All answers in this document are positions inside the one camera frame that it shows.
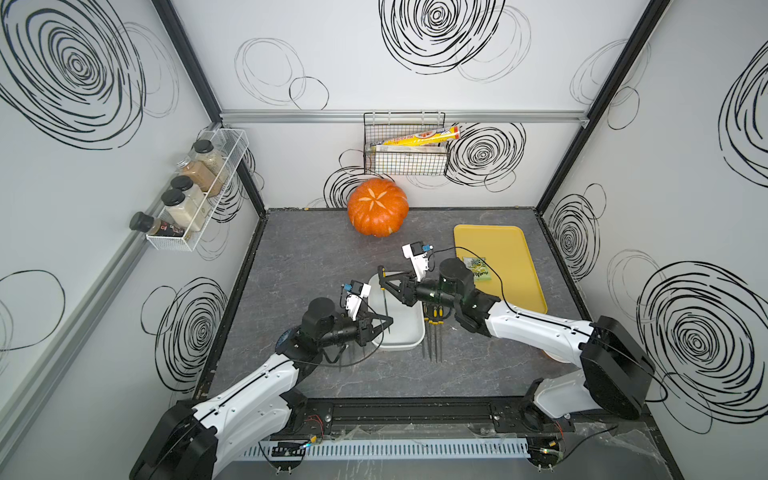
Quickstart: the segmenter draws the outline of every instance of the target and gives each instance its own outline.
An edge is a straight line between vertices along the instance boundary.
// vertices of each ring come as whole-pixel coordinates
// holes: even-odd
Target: white wall
[[[593,317],[657,363],[651,411],[697,480],[768,467],[766,20],[760,0],[672,2],[637,117],[616,130],[635,106],[615,101],[545,216]]]
[[[0,415],[130,233],[131,215],[154,202],[207,124],[151,3],[93,3],[113,23],[53,0],[35,3],[49,12],[32,15],[28,2],[17,2],[4,17],[4,28],[21,31],[31,18],[34,38],[47,38],[44,21],[58,22],[61,43],[49,50],[42,42],[46,70],[24,59],[24,52],[34,57],[33,46],[0,41],[0,349],[32,345],[0,352]],[[95,35],[86,35],[91,45],[64,40],[77,31]],[[124,57],[109,56],[109,48]],[[82,67],[89,61],[90,71]],[[62,62],[67,74],[57,73]],[[24,68],[36,73],[34,81],[21,75]],[[25,270],[49,273],[17,273]]]
[[[451,143],[450,161],[465,172],[452,177],[465,184],[442,175],[392,175],[410,206],[535,205],[579,128],[578,124],[471,125],[461,124],[476,134]],[[247,129],[251,140],[268,207],[344,207],[354,186],[370,178],[362,170],[362,124],[240,127]],[[339,186],[337,193],[334,184]]]
[[[215,260],[199,246],[147,250],[1,480],[127,478],[162,414],[191,396],[256,220],[247,200],[216,225],[226,244]]]
[[[175,4],[224,109],[581,110],[647,0]]]

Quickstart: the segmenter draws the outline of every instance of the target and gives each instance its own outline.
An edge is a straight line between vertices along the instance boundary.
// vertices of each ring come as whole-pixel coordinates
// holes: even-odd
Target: jar lid
[[[194,148],[198,154],[207,154],[214,149],[214,144],[212,144],[210,140],[198,140],[192,144],[192,148]]]
[[[166,207],[172,207],[173,205],[178,205],[184,201],[184,192],[178,188],[171,188],[170,190],[163,192],[160,199]]]
[[[139,232],[148,232],[154,225],[154,217],[144,214],[142,212],[136,212],[131,218],[131,230]]]
[[[192,179],[187,175],[179,175],[170,181],[171,188],[178,188],[181,191],[186,191],[192,188]]]

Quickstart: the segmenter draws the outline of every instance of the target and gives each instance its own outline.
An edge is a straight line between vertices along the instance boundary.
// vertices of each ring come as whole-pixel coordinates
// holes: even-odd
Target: wire basket
[[[445,113],[370,112],[363,116],[363,157],[366,172],[387,175],[444,175],[447,151],[435,153],[376,152],[373,144],[445,126]],[[446,142],[431,144],[444,147]]]
[[[229,191],[230,182],[237,175],[237,166],[240,165],[240,161],[243,160],[245,150],[248,148],[248,137],[245,135],[245,130],[237,130],[233,128],[220,128],[213,132],[213,134],[206,134],[202,138],[206,138],[214,144],[214,148],[221,152],[224,158],[224,166],[216,176],[216,181],[222,183],[219,194],[215,197],[208,198],[208,192],[204,192],[205,203],[211,206],[209,214],[206,216],[203,222],[203,228],[199,232],[192,232],[189,229],[184,231],[182,237],[160,237],[157,235],[147,235],[147,240],[152,243],[152,246],[158,250],[176,250],[181,252],[193,252],[197,247],[197,242],[203,237],[205,229],[208,227],[211,217],[219,207],[221,198],[225,193]],[[197,208],[195,215],[191,221],[195,223],[195,219],[198,216],[204,215],[200,211],[200,207]],[[165,220],[168,223],[176,223],[176,220],[167,212],[165,208],[160,215],[157,216],[161,220]]]

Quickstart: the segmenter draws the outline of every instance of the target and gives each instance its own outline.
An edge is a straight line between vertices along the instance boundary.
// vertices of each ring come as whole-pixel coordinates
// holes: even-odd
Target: spice jar
[[[168,223],[165,220],[152,217],[142,212],[136,212],[131,218],[131,230],[144,232],[157,237],[182,237],[184,229]]]
[[[200,207],[200,213],[205,217],[210,213],[210,205],[203,195],[203,191],[187,175],[179,175],[170,181],[171,188],[178,188],[184,192],[195,205]]]
[[[182,175],[191,178],[203,192],[208,192],[208,197],[215,197],[221,192],[223,185],[216,180],[216,176],[208,170],[203,162],[186,157],[176,166],[179,167]]]
[[[203,162],[214,176],[224,168],[224,158],[221,152],[214,150],[214,144],[210,140],[196,141],[192,144],[192,150],[195,152],[194,159]]]
[[[163,192],[160,199],[165,204],[165,210],[174,218],[176,223],[193,232],[199,232],[203,229],[205,216],[195,216],[197,205],[187,198],[183,191],[178,188],[171,188]]]

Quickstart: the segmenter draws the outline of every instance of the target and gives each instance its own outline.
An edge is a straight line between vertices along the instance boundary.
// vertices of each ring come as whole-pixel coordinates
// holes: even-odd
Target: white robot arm
[[[472,272],[457,258],[441,262],[437,280],[427,279],[430,250],[421,243],[404,246],[417,270],[385,275],[380,266],[379,285],[405,305],[422,301],[453,308],[456,321],[469,332],[526,343],[579,367],[531,385],[523,401],[526,411],[521,412],[526,426],[536,431],[547,419],[589,409],[606,409],[626,419],[640,415],[654,366],[618,322],[607,317],[596,323],[562,319],[508,304],[477,290]],[[300,425],[306,398],[293,387],[323,357],[338,361],[340,353],[331,360],[324,348],[343,349],[353,340],[363,346],[392,325],[387,316],[360,311],[370,285],[352,281],[344,290],[350,293],[346,312],[337,312],[330,299],[313,300],[301,325],[278,339],[275,353],[259,369],[205,402],[180,402],[169,409],[130,479],[213,478],[268,435]]]

